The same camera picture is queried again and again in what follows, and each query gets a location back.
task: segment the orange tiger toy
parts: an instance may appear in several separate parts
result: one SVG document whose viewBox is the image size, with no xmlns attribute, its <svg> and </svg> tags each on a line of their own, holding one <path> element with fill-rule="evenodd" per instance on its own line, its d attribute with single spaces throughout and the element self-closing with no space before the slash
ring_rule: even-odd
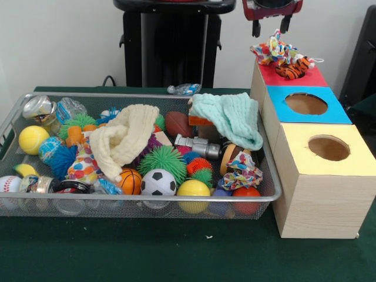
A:
<svg viewBox="0 0 376 282">
<path fill-rule="evenodd" d="M 296 63 L 291 65 L 282 65 L 276 67 L 276 72 L 283 78 L 296 79 L 302 78 L 306 71 L 313 67 L 313 64 L 308 60 L 308 57 L 297 59 Z"/>
</svg>

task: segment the yellow box top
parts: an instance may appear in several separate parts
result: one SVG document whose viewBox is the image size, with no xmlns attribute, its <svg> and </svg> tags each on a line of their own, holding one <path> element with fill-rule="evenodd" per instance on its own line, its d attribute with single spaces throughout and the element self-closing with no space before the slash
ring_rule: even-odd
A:
<svg viewBox="0 0 376 282">
<path fill-rule="evenodd" d="M 281 125 L 300 174 L 376 176 L 376 159 L 355 125 Z"/>
</svg>

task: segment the black cable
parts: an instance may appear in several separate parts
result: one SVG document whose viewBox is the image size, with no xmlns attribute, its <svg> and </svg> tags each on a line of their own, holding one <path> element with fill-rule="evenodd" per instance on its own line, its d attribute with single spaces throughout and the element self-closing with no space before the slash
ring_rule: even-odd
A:
<svg viewBox="0 0 376 282">
<path fill-rule="evenodd" d="M 106 76 L 105 80 L 102 83 L 102 86 L 106 86 L 107 80 L 109 80 L 109 79 L 112 81 L 112 86 L 116 86 L 114 78 L 110 75 Z"/>
</svg>

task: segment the white wall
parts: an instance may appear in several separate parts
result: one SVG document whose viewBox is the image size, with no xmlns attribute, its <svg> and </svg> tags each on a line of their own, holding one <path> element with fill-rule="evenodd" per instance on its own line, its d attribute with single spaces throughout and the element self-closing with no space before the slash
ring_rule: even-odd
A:
<svg viewBox="0 0 376 282">
<path fill-rule="evenodd" d="M 304 0 L 282 37 L 302 53 L 325 59 L 320 69 L 337 95 L 367 7 L 373 3 Z M 251 37 L 241 1 L 222 20 L 223 49 L 217 56 L 214 86 L 249 88 L 254 60 L 249 46 L 265 41 L 281 18 L 262 20 L 257 39 Z M 122 33 L 122 11 L 112 1 L 0 0 L 0 98 L 5 101 L 0 103 L 1 115 L 19 95 L 38 85 L 97 86 L 107 74 L 124 85 L 124 55 L 118 48 Z"/>
</svg>

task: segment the mint green cloth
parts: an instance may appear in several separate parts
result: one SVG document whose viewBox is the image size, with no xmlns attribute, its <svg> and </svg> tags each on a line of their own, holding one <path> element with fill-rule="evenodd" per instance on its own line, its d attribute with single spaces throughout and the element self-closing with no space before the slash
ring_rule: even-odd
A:
<svg viewBox="0 0 376 282">
<path fill-rule="evenodd" d="M 247 93 L 238 95 L 193 95 L 190 115 L 214 123 L 218 132 L 234 144 L 249 150 L 259 150 L 263 138 L 257 131 L 257 101 Z"/>
</svg>

